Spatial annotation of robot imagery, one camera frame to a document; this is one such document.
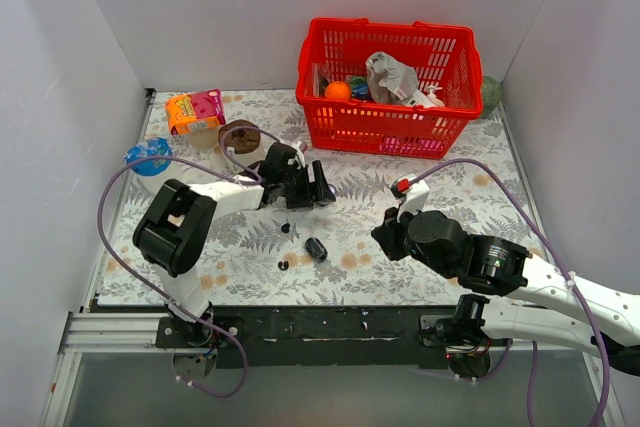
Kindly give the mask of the black earbud charging case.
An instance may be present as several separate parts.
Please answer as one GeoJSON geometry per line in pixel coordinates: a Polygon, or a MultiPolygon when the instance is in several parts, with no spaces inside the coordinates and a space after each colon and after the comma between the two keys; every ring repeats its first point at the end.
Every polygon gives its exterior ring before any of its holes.
{"type": "Polygon", "coordinates": [[[316,237],[309,237],[305,243],[305,250],[316,262],[324,262],[328,257],[328,251],[324,244],[316,237]]]}

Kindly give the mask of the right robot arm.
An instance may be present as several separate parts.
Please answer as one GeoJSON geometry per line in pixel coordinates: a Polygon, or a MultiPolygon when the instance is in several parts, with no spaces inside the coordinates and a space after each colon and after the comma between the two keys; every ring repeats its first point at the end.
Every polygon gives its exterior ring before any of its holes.
{"type": "Polygon", "coordinates": [[[439,211],[391,208],[371,236],[389,260],[410,257],[466,289],[452,316],[427,326],[432,344],[540,341],[603,354],[611,368],[638,375],[638,296],[564,277],[525,247],[469,234],[439,211]]]}

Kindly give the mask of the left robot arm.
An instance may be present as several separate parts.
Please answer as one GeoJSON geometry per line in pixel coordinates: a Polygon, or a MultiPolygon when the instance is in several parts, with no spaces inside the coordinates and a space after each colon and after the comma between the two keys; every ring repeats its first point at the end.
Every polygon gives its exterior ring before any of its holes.
{"type": "Polygon", "coordinates": [[[138,223],[133,244],[156,267],[172,329],[190,346],[214,337],[213,306],[204,295],[196,263],[213,221],[259,210],[279,199],[288,209],[313,208],[336,201],[322,163],[307,164],[301,143],[276,142],[266,157],[250,163],[230,181],[187,185],[166,181],[138,223]]]}

